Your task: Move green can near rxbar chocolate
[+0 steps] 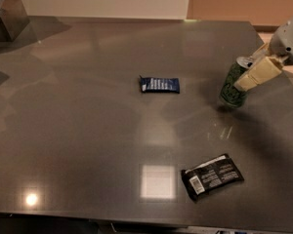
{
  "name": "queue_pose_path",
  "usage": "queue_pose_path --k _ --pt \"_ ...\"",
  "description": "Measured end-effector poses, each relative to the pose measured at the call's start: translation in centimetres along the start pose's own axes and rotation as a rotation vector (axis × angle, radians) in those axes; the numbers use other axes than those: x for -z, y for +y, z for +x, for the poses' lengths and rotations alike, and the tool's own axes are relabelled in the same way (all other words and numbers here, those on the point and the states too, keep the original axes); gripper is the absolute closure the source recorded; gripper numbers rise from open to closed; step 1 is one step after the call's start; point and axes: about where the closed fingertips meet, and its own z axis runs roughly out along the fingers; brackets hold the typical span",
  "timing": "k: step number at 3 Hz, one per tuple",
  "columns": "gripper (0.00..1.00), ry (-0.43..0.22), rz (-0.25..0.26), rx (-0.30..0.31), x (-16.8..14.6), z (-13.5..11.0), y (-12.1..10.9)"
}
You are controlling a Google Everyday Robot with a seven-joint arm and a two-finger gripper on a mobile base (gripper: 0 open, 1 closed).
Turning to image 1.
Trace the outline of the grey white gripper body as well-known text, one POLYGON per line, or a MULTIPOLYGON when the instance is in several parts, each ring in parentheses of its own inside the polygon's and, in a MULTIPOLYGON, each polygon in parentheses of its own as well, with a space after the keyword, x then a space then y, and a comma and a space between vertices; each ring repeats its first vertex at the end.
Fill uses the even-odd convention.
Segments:
POLYGON ((269 47, 273 55, 287 57, 286 65, 293 65, 293 17, 276 30, 269 47))

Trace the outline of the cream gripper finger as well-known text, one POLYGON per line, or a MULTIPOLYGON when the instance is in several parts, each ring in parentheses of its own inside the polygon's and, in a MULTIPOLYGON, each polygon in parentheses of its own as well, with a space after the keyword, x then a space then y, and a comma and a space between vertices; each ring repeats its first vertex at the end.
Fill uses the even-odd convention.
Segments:
POLYGON ((247 65, 269 66, 271 64, 271 57, 272 51, 270 48, 270 44, 265 43, 248 58, 247 65))
POLYGON ((234 86, 247 92, 278 76, 283 68, 283 61, 276 57, 264 57, 256 60, 235 82, 234 86))

